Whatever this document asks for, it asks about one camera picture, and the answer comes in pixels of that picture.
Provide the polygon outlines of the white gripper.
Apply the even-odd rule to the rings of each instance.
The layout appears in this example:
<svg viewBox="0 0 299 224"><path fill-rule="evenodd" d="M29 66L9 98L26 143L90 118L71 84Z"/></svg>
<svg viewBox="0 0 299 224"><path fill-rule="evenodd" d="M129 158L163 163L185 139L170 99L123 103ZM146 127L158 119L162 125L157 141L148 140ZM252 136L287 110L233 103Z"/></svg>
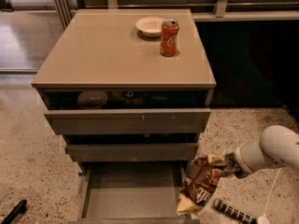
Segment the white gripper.
<svg viewBox="0 0 299 224"><path fill-rule="evenodd" d="M259 140L230 147L223 156L208 155L211 166L225 167L223 176L235 175L242 179L262 169L282 168L283 164L271 158L261 147Z"/></svg>

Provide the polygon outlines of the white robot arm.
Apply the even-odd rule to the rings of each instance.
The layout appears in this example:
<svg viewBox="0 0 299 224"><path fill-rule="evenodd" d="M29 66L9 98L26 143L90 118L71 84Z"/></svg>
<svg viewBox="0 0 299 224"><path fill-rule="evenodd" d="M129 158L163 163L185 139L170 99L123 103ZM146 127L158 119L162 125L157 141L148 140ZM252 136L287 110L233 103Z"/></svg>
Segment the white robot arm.
<svg viewBox="0 0 299 224"><path fill-rule="evenodd" d="M267 127L259 139L208 155L208 163L223 167L222 177L245 178L262 169L299 170L299 134L279 125Z"/></svg>

